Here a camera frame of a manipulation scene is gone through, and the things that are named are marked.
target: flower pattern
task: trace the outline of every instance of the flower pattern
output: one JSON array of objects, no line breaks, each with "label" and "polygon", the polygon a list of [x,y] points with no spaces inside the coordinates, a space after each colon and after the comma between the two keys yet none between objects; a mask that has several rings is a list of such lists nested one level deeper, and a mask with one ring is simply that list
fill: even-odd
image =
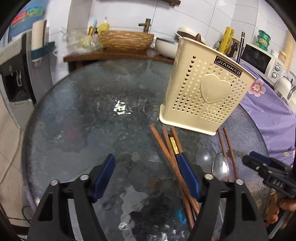
[{"label": "flower pattern", "polygon": [[266,92],[265,87],[263,86],[264,82],[262,79],[257,79],[248,90],[249,94],[254,94],[256,97],[259,97],[261,94]]}]

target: plastic bag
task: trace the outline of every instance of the plastic bag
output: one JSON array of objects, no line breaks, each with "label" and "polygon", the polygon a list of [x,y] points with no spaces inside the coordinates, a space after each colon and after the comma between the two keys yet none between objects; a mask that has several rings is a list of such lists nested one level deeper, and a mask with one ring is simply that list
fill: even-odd
[{"label": "plastic bag", "polygon": [[68,53],[90,53],[103,49],[104,46],[92,36],[77,31],[70,33],[67,43]]}]

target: microwave oven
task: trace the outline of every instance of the microwave oven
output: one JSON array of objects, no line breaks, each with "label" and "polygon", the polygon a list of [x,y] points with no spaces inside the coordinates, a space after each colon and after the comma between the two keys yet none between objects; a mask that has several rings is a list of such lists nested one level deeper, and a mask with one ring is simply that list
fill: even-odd
[{"label": "microwave oven", "polygon": [[241,62],[258,73],[272,87],[283,77],[286,70],[281,60],[252,44],[246,44]]}]

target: metal spoon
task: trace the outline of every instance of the metal spoon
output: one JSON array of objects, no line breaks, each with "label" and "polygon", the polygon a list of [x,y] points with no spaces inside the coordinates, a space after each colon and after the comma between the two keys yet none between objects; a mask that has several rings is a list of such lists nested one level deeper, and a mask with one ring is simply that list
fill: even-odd
[{"label": "metal spoon", "polygon": [[221,152],[215,155],[213,165],[212,165],[213,175],[221,180],[227,181],[229,177],[229,166],[226,158],[222,155]]},{"label": "metal spoon", "polygon": [[196,153],[196,164],[206,173],[212,173],[213,161],[211,154],[205,148],[198,149]]}]

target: yellow container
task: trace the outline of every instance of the yellow container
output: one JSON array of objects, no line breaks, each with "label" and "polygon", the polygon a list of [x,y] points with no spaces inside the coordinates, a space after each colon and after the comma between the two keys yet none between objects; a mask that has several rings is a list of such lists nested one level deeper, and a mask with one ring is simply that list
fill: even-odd
[{"label": "yellow container", "polygon": [[213,136],[255,79],[222,53],[180,38],[159,120]]},{"label": "yellow container", "polygon": [[218,50],[220,53],[228,54],[233,35],[234,30],[231,27],[227,27]]}]

